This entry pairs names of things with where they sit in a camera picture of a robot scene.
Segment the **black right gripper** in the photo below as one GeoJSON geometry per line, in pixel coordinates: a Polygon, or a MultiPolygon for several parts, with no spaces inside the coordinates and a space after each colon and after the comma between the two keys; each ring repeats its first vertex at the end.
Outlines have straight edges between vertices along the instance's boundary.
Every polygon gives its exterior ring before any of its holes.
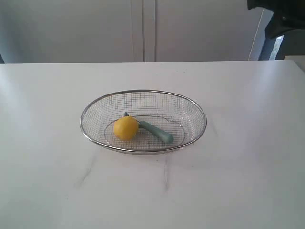
{"type": "Polygon", "coordinates": [[[265,8],[273,15],[265,28],[266,38],[273,39],[292,30],[305,28],[305,0],[248,0],[249,10],[265,8]]]}

